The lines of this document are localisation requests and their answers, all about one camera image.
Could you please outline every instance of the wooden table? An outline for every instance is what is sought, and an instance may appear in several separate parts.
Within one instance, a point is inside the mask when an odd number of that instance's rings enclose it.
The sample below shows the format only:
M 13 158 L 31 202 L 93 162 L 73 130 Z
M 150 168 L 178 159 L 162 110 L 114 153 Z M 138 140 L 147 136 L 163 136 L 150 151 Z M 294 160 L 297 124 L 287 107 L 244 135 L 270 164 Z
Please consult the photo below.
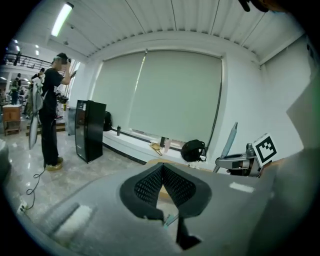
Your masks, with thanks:
M 3 129 L 4 136 L 8 132 L 21 131 L 21 105 L 4 105 L 3 111 Z

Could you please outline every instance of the bottle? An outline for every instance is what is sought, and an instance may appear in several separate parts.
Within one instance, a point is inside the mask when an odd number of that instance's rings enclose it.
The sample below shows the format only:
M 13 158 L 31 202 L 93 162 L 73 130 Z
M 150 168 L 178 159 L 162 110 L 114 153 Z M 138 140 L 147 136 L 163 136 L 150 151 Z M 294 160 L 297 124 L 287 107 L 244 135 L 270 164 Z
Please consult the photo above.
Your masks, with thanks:
M 165 146 L 166 137 L 161 137 L 160 147 L 163 148 Z
M 166 154 L 170 148 L 171 139 L 166 138 L 164 141 L 164 153 Z
M 120 131 L 121 131 L 121 127 L 118 125 L 118 127 L 116 128 L 116 135 L 120 136 Z

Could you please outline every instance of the power outlet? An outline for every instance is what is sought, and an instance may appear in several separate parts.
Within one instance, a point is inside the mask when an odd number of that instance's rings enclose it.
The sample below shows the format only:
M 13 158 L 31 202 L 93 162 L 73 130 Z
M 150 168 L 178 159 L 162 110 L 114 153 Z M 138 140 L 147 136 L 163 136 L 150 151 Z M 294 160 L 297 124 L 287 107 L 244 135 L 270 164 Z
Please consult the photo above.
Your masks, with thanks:
M 18 207 L 18 210 L 16 211 L 17 214 L 22 214 L 27 210 L 27 202 L 24 200 L 21 200 L 21 203 Z

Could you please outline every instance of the black cabinet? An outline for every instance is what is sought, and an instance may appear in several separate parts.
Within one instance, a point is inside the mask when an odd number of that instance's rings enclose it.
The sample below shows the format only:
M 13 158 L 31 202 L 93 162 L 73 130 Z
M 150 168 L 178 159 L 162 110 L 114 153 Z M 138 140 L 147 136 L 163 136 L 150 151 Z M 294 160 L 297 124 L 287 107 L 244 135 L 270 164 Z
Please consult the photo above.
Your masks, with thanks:
M 75 148 L 87 163 L 102 156 L 106 104 L 78 100 L 75 113 Z

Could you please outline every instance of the ceiling light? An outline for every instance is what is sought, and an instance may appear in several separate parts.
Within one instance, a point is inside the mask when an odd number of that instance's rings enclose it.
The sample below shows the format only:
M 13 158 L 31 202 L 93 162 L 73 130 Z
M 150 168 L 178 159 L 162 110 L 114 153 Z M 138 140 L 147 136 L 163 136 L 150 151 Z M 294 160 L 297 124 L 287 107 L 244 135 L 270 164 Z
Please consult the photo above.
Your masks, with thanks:
M 62 25 L 64 24 L 66 18 L 68 17 L 68 15 L 71 12 L 71 10 L 73 9 L 73 7 L 74 7 L 74 5 L 72 3 L 67 2 L 64 4 L 64 6 L 62 7 L 62 9 L 58 15 L 58 18 L 56 18 L 53 29 L 51 31 L 51 35 L 53 35 L 54 37 L 58 36 Z

